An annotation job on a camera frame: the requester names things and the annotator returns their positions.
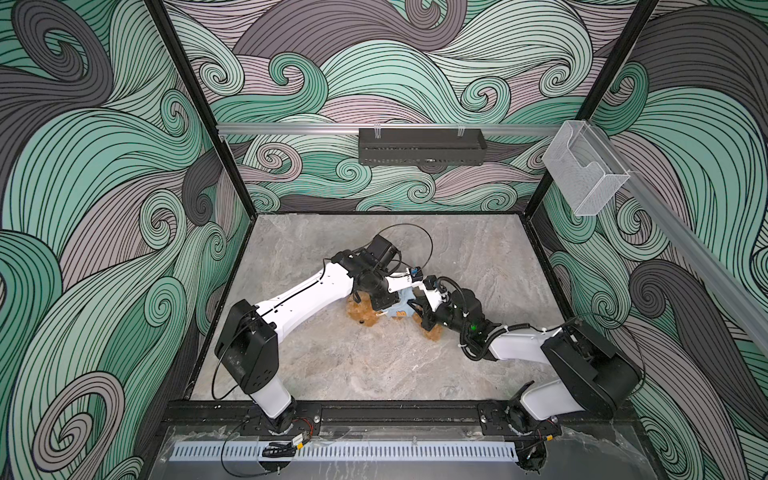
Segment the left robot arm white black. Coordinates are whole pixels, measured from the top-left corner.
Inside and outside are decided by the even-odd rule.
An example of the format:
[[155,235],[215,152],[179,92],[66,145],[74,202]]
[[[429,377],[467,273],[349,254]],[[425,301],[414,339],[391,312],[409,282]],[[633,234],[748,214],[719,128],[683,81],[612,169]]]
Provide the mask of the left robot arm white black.
[[237,387],[275,423],[295,415],[295,398],[278,378],[279,348],[304,321],[332,303],[365,292],[373,303],[389,307],[398,296],[389,291],[390,263],[401,259],[394,245],[378,234],[355,250],[342,250],[321,269],[286,292],[251,304],[236,302],[229,310],[215,346],[215,356]]

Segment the light blue fleece hoodie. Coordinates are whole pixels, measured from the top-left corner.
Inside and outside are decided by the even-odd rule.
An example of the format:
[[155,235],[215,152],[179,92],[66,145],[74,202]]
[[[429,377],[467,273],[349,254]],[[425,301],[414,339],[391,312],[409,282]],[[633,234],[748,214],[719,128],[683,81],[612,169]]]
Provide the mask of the light blue fleece hoodie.
[[384,313],[387,317],[395,318],[395,319],[404,319],[412,317],[415,313],[415,310],[408,304],[409,300],[414,300],[416,298],[416,295],[414,294],[414,291],[412,288],[400,290],[398,292],[399,301],[388,307]]

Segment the brown teddy bear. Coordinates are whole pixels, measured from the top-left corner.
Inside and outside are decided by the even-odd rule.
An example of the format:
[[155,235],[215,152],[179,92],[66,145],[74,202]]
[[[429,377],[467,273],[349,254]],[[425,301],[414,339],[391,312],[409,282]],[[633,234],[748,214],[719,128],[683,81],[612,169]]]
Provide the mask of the brown teddy bear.
[[410,319],[416,324],[417,330],[430,341],[439,341],[443,334],[442,325],[436,325],[430,331],[425,330],[421,326],[421,317],[417,313],[408,315],[405,309],[396,310],[394,313],[375,311],[367,293],[360,293],[358,297],[350,295],[346,300],[346,312],[353,321],[366,327],[372,327],[385,320],[404,321]]

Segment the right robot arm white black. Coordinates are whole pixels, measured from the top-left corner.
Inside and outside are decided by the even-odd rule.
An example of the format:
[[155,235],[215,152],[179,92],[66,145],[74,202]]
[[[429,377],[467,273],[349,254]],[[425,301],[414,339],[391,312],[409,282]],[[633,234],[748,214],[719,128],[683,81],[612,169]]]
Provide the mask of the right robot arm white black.
[[470,361],[523,360],[550,366],[557,378],[530,383],[513,396],[522,415],[543,421],[589,412],[610,419],[641,380],[641,369],[588,323],[573,318],[554,327],[489,320],[469,289],[417,293],[408,301],[431,331],[458,334],[458,347]]

